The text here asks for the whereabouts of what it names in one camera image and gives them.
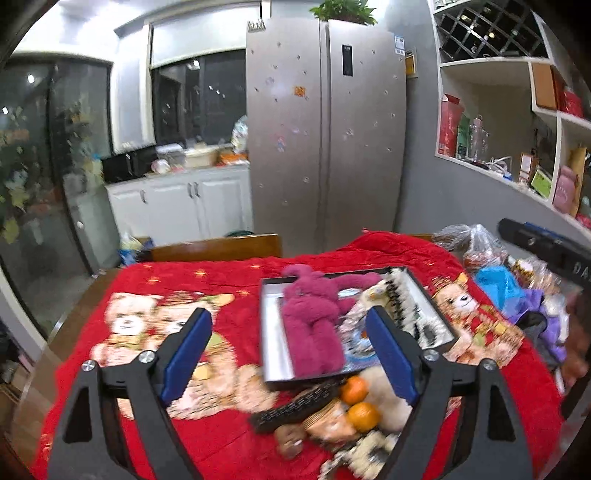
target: blue cloth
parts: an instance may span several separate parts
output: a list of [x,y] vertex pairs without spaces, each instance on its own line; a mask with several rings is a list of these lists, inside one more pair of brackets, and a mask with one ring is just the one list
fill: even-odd
[[502,265],[481,268],[474,276],[474,281],[499,310],[503,309],[507,299],[524,296],[513,274]]

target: red blanket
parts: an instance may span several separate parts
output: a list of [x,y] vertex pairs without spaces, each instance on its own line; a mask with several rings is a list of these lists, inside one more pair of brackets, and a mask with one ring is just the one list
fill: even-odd
[[[484,293],[463,275],[462,267],[454,256],[428,242],[394,233],[366,233],[338,251],[303,255],[295,259],[252,258],[232,262],[133,265],[122,270],[112,283],[82,330],[72,354],[56,373],[59,397],[45,420],[37,458],[32,467],[35,477],[40,480],[46,477],[53,431],[80,364],[91,356],[91,351],[97,359],[101,357],[104,363],[113,358],[110,353],[126,351],[110,351],[109,348],[123,345],[136,355],[146,345],[157,347],[172,325],[167,317],[171,312],[182,309],[187,303],[193,307],[194,303],[191,302],[206,301],[217,313],[214,326],[216,340],[208,345],[210,363],[205,362],[203,368],[198,369],[199,372],[196,370],[191,388],[181,399],[184,404],[178,404],[171,413],[173,425],[192,460],[207,480],[238,477],[245,480],[315,480],[320,465],[329,458],[329,454],[312,442],[307,442],[301,455],[286,462],[275,450],[273,435],[256,435],[247,423],[249,402],[260,406],[275,401],[272,394],[262,389],[254,367],[261,360],[259,286],[263,278],[280,276],[281,270],[289,263],[307,263],[314,270],[327,273],[406,265],[436,297],[441,297],[441,289],[445,286],[451,286],[451,290],[465,289],[468,298],[472,298],[474,304],[480,304],[478,311],[470,317],[474,320],[473,327],[480,324],[478,318],[483,315],[498,316],[489,307],[491,303]],[[125,302],[133,297],[116,296],[114,298],[121,299],[119,303],[109,302],[113,300],[113,293],[120,292],[152,296],[153,302],[148,302],[147,306],[141,306],[138,310],[149,310],[156,303],[163,307],[159,310],[160,317],[150,326],[150,331],[144,336],[134,337],[135,340],[113,334],[113,326],[124,318],[120,310],[124,310]],[[143,318],[142,311],[134,315],[140,320]],[[505,327],[495,324],[495,331],[504,335]],[[477,328],[473,328],[472,333],[477,333]],[[491,340],[489,337],[485,340],[487,343]],[[139,345],[138,338],[147,343]],[[534,470],[539,472],[558,439],[561,427],[558,412],[560,396],[541,359],[526,340],[511,358],[502,373],[521,415]],[[236,384],[214,384],[211,368],[217,369],[217,372],[230,372],[232,378],[237,378]],[[212,382],[209,393],[204,393],[200,385],[208,381]],[[216,392],[215,398],[212,397],[212,391]],[[199,408],[187,408],[191,402],[195,405],[195,401]],[[457,411],[444,422],[425,479],[435,478],[442,472],[456,421]],[[138,474],[153,479],[134,421],[122,417],[122,424]],[[350,474],[341,469],[339,476],[349,478]]]

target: wooden table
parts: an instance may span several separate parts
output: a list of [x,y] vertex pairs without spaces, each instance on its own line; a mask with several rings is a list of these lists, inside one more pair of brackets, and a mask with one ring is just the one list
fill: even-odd
[[9,432],[14,450],[27,466],[35,459],[43,420],[56,399],[55,371],[70,355],[80,330],[117,273],[118,269],[110,270],[92,283],[57,332],[53,333],[31,373]]

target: pink bag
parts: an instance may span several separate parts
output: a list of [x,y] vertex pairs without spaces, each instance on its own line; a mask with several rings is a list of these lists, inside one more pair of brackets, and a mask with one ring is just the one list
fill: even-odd
[[560,167],[560,177],[556,183],[556,192],[552,202],[559,212],[570,213],[578,180],[579,176],[572,169],[567,166]]

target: ceiling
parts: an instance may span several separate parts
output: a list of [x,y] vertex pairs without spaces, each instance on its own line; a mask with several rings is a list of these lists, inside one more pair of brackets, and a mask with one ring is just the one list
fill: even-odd
[[189,0],[60,0],[58,5],[68,15],[90,20],[105,11],[125,18],[121,23],[151,11]]

